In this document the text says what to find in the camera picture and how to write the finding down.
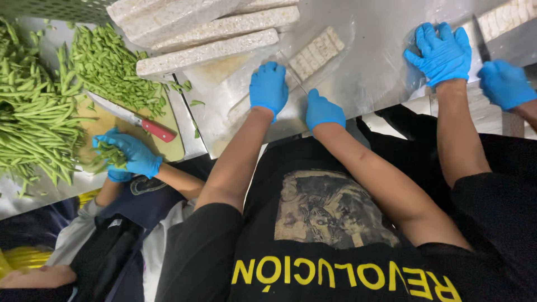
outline gloved hand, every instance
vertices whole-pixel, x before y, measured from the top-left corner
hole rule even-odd
[[[471,47],[464,28],[459,27],[453,35],[447,23],[438,25],[440,39],[431,23],[416,30],[416,44],[422,51],[420,57],[410,50],[404,56],[430,79],[428,86],[453,78],[468,79],[471,64]]]
[[[95,135],[93,137],[94,148],[97,147],[98,141],[115,145],[125,154],[128,172],[144,174],[149,179],[157,175],[162,164],[162,157],[155,156],[139,139],[120,133],[117,128],[112,128],[104,135]],[[125,170],[112,166],[109,166],[108,170],[125,172]]]
[[[108,171],[108,178],[115,183],[124,183],[128,182],[133,178],[133,174],[131,172],[127,172],[125,170],[121,171],[114,171],[109,170]]]
[[[317,89],[311,89],[308,93],[306,124],[313,134],[313,128],[322,123],[338,123],[345,128],[345,114],[341,107],[319,96]]]
[[[485,62],[477,76],[485,96],[503,111],[537,99],[537,92],[529,86],[524,70],[505,61]]]
[[[272,110],[274,120],[284,108],[289,97],[289,87],[285,83],[285,66],[268,62],[259,66],[259,71],[252,74],[250,83],[250,108],[261,106]]]

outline printed face on shirt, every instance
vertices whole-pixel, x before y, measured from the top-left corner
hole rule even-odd
[[[399,243],[382,225],[369,193],[346,175],[328,171],[285,176],[274,239],[323,242],[338,249]]]

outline shirt logo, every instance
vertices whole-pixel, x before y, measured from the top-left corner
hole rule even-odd
[[[115,219],[109,226],[108,228],[111,228],[113,226],[119,226],[121,225],[121,219]]]

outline forearm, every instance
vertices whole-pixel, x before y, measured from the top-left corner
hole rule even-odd
[[[111,202],[113,202],[121,192],[121,189],[123,188],[123,183],[115,183],[112,182],[108,177],[104,181],[103,188],[97,194],[97,197],[95,198],[95,203],[98,206],[108,206]]]
[[[252,108],[214,165],[194,210],[209,203],[226,203],[242,213],[244,197],[273,116],[268,109]]]
[[[199,197],[201,189],[205,185],[201,179],[166,163],[161,164],[155,177],[179,191],[188,200]]]
[[[438,155],[450,187],[465,176],[491,172],[468,107],[466,80],[449,80],[437,87]]]
[[[415,246],[443,242],[469,249],[451,219],[415,182],[355,140],[343,127],[321,124],[314,134]]]
[[[516,106],[513,112],[525,119],[537,133],[537,99]]]

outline perforated metal tray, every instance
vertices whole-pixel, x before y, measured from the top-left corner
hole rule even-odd
[[[106,7],[116,0],[1,0],[2,14],[84,23],[110,21]]]

